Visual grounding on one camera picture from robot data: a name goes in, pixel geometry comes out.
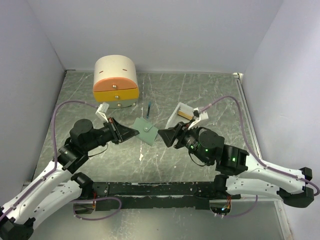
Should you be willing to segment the mint green card holder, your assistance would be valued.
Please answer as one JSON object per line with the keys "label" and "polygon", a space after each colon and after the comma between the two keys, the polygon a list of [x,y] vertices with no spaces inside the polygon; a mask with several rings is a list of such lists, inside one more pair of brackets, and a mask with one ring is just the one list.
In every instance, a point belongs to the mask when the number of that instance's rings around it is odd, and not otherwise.
{"label": "mint green card holder", "polygon": [[137,117],[132,126],[139,134],[136,136],[142,142],[152,146],[158,135],[158,129],[143,117]]}

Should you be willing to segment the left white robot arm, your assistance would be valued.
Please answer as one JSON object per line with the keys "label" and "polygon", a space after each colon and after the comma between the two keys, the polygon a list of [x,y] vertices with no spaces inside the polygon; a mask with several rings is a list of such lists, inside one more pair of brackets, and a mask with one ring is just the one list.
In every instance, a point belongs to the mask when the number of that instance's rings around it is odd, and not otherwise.
{"label": "left white robot arm", "polygon": [[89,160],[89,152],[109,142],[116,145],[139,134],[110,117],[95,129],[88,119],[80,119],[69,138],[41,174],[22,192],[0,208],[0,237],[28,240],[47,217],[71,201],[89,201],[94,195],[93,181],[78,169]]}

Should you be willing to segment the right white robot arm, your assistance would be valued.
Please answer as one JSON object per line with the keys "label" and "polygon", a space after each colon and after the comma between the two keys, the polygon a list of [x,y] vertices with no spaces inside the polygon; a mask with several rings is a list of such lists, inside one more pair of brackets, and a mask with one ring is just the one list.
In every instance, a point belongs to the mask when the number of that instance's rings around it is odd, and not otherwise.
{"label": "right white robot arm", "polygon": [[224,137],[206,127],[188,128],[179,122],[158,134],[164,144],[175,149],[186,148],[201,166],[214,166],[223,178],[212,186],[218,199],[226,195],[260,195],[282,200],[295,208],[306,208],[314,201],[314,190],[307,185],[311,169],[292,169],[264,160],[257,160],[248,151],[225,144]]}

